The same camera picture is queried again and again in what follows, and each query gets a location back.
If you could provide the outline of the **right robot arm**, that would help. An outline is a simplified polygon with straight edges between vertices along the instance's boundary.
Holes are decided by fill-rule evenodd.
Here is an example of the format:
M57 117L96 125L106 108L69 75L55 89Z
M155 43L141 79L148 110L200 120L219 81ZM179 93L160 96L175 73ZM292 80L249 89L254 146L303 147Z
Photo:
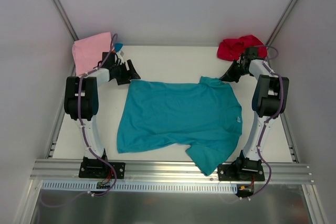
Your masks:
M271 69L267 59L259 56L260 48L267 46L246 48L240 59L234 60L220 77L224 82L238 82L248 74L257 80L251 102L254 120L249 138L240 155L223 171L228 178L240 181L264 175L265 142L274 120L284 112L288 96L289 79Z

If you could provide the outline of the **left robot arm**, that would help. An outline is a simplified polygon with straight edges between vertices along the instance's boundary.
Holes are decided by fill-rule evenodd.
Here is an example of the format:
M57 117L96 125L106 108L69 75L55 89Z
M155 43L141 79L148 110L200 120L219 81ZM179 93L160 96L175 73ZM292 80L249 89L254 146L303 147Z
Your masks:
M132 61L124 60L123 55L121 50L103 52L102 60L91 71L66 80L65 113L78 125L85 147L79 171L81 178L100 178L113 174L98 133L98 88L111 80L120 86L141 79Z

